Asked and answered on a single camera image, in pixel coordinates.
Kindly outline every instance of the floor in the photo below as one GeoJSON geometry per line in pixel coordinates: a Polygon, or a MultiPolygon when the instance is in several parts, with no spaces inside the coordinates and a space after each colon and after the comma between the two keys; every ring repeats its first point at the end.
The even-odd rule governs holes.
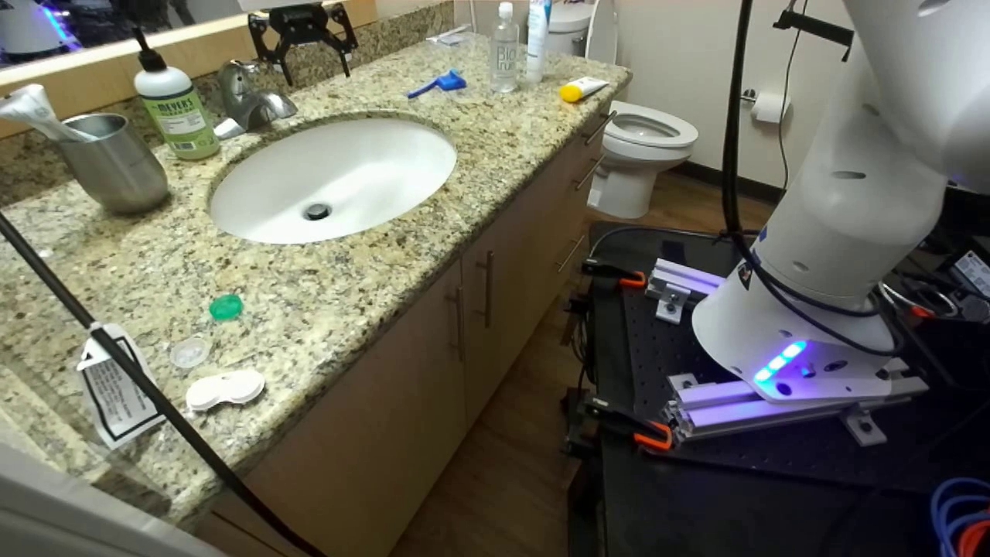
{"type": "MultiPolygon", "coordinates": [[[[762,227],[768,201],[739,204],[743,227],[762,227]]],[[[664,174],[645,227],[721,232],[718,190],[664,174]]],[[[432,485],[395,557],[563,557],[565,485],[571,463],[561,454],[556,399],[578,376],[551,307],[513,370],[467,433],[462,453],[432,485]]]]}

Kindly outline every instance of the soap dispenser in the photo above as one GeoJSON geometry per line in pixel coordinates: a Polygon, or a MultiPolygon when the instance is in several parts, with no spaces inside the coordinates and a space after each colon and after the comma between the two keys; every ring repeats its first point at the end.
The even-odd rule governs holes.
{"type": "Polygon", "coordinates": [[[139,28],[134,28],[143,47],[143,72],[134,77],[134,89],[143,97],[161,139],[172,149],[179,161],[198,161],[218,152],[214,137],[214,117],[205,110],[184,72],[168,66],[139,28]]]}

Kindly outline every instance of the white sink basin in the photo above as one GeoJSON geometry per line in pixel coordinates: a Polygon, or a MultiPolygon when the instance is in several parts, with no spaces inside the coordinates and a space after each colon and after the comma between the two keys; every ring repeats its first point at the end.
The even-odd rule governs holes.
{"type": "Polygon", "coordinates": [[[209,217],[223,232],[262,244],[355,235],[426,201],[455,161],[455,145],[418,121],[327,121],[230,167],[209,217]]]}

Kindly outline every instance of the wooden cabinet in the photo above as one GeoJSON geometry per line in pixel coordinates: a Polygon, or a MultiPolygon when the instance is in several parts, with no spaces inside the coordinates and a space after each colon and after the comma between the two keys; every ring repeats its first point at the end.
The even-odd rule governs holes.
{"type": "MultiPolygon", "coordinates": [[[[247,485],[326,554],[390,554],[467,426],[457,328],[457,281],[441,273],[247,485]]],[[[230,496],[214,513],[284,548],[230,496]]]]}
{"type": "MultiPolygon", "coordinates": [[[[393,550],[524,352],[586,239],[600,126],[595,117],[576,134],[247,473],[247,485],[326,554],[393,550]]],[[[233,496],[198,531],[233,554],[247,540],[256,540],[247,554],[295,554],[233,496]]]]}
{"type": "Polygon", "coordinates": [[[586,194],[602,121],[587,123],[462,257],[467,423],[492,399],[586,244],[586,194]]]}

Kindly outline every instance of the toilet tank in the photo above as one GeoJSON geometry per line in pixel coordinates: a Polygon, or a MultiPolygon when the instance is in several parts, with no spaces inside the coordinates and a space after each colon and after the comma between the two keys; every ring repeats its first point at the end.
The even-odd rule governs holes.
{"type": "Polygon", "coordinates": [[[551,35],[545,53],[551,57],[586,57],[586,36],[595,4],[555,4],[551,35]]]}

